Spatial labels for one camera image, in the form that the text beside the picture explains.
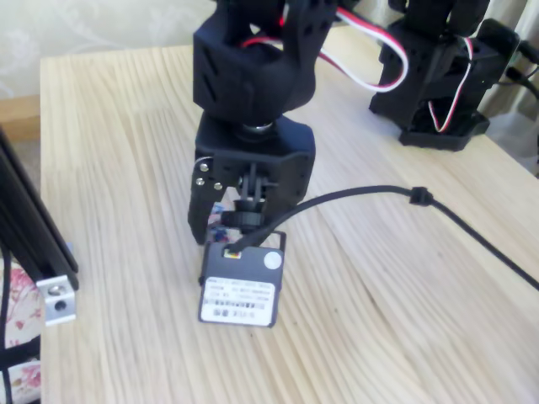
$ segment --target black wire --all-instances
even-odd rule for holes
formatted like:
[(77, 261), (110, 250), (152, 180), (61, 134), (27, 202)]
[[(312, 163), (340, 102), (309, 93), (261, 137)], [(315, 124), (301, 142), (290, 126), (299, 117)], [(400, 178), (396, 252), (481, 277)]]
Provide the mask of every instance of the black wire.
[(343, 191), (333, 192), (331, 194), (319, 196), (317, 198), (310, 199), (307, 202), (303, 202), (302, 204), (299, 204), (298, 206), (292, 208), (291, 210), (286, 212), (284, 215), (282, 215), (278, 219), (272, 221), (269, 225), (262, 227), (252, 233), (249, 233), (246, 236), (243, 236), (237, 242), (234, 242), (233, 244), (229, 245), (228, 250), (231, 253), (239, 253), (246, 247), (258, 246), (262, 244), (262, 242), (264, 242), (264, 240), (268, 238), (268, 236), (278, 226), (283, 224), (292, 216), (297, 215), (298, 213), (301, 213), (304, 210), (312, 208), (313, 206), (320, 205), (325, 202), (329, 202), (331, 200), (347, 198), (349, 196), (367, 195), (367, 194), (399, 194), (399, 195), (409, 197), (410, 203), (413, 205), (435, 207), (437, 210), (439, 210), (441, 213), (443, 213), (449, 219), (455, 222), (457, 226), (461, 227), (461, 229), (463, 229), (475, 241), (477, 241), (479, 244), (485, 247), (488, 251), (490, 251), (497, 259), (499, 259), (502, 263), (504, 263), (510, 269), (512, 269), (517, 275), (523, 278), (523, 280), (525, 280), (528, 284), (530, 284), (534, 289), (539, 291), (539, 282), (537, 282), (524, 269), (519, 267), (505, 254), (503, 254), (498, 248), (496, 248), (490, 242), (488, 242), (487, 239), (485, 239), (477, 231), (475, 231), (455, 212), (450, 210), (447, 206), (443, 205), (441, 202), (438, 202), (437, 200), (435, 200), (432, 194), (429, 193), (427, 189), (425, 188), (406, 189), (406, 188), (396, 187), (392, 185), (377, 185), (377, 186), (371, 186), (371, 187), (346, 189)]
[[(8, 322), (9, 305), (9, 285), (11, 284), (11, 254), (8, 249), (0, 243), (0, 250), (3, 258), (3, 285), (2, 285), (2, 305), (0, 306), (0, 350), (6, 349), (6, 323)], [(12, 404), (11, 380), (9, 379), (9, 369), (2, 369), (3, 384), (6, 390), (6, 403)]]
[(302, 204), (297, 205), (296, 207), (292, 208), (281, 217), (272, 221), (269, 225), (243, 236), (242, 238), (240, 238), (239, 240), (237, 240), (236, 242), (228, 246), (228, 250), (231, 253), (239, 253), (246, 247), (258, 246), (262, 244), (264, 240), (268, 238), (270, 234), (278, 226), (282, 225), (285, 221), (290, 219), (292, 216), (297, 215), (298, 213), (301, 213), (304, 210), (312, 208), (313, 206), (320, 205), (325, 202), (329, 202), (331, 200), (346, 198), (348, 196), (379, 194), (379, 193), (401, 194), (404, 196), (412, 195), (412, 191), (406, 188), (395, 187), (392, 185), (377, 185), (377, 186), (372, 186), (372, 187), (345, 189), (344, 191), (338, 191), (338, 192), (333, 192), (331, 194), (318, 196), (317, 198), (310, 199), (307, 202), (303, 202)]
[[(524, 80), (530, 80), (532, 77), (534, 77), (537, 74), (537, 72), (539, 72), (539, 65), (537, 65), (537, 67), (533, 70), (533, 72), (531, 72), (530, 74), (526, 76), (523, 76), (522, 78)], [(521, 86), (522, 82), (520, 82), (520, 80), (517, 80), (515, 82), (497, 82), (495, 84), (498, 84), (499, 86)]]
[(485, 237), (481, 236), (470, 225), (468, 225), (463, 219), (461, 219), (455, 212), (453, 212), (451, 209), (443, 205), (441, 202), (438, 202), (437, 200), (435, 200), (432, 203), (432, 206), (434, 206), (437, 210), (439, 210), (444, 215), (449, 217), (452, 221), (454, 221), (461, 229), (463, 229), (466, 233), (468, 233), (476, 242), (481, 244), (483, 247), (489, 250), (497, 259), (499, 259), (502, 263), (507, 265), (513, 271), (515, 271), (515, 273), (519, 275), (521, 278), (523, 278), (523, 280), (525, 280), (528, 284), (533, 286), (536, 290), (539, 290), (539, 282), (537, 282), (534, 278), (532, 278), (524, 269), (522, 269), (516, 263), (511, 261), (511, 259), (507, 257), (505, 254), (503, 254), (498, 248), (496, 248), (490, 242), (488, 242), (487, 239), (485, 239)]

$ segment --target light wood surface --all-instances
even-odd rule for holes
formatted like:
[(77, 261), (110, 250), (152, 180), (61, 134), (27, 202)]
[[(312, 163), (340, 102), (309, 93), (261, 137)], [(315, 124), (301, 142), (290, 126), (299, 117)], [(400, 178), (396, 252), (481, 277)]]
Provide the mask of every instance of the light wood surface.
[(40, 96), (0, 100), (0, 126), (10, 141), (40, 139)]
[[(358, 74), (378, 48), (336, 29)], [(42, 192), (80, 263), (77, 320), (42, 336), (44, 403), (537, 403), (539, 293), (430, 208), (345, 199), (289, 235), (272, 329), (197, 322), (202, 248), (187, 225), (200, 109), (192, 49), (46, 59)], [(317, 65), (308, 198), (428, 186), (539, 278), (537, 181), (485, 136), (405, 148), (371, 93)]]

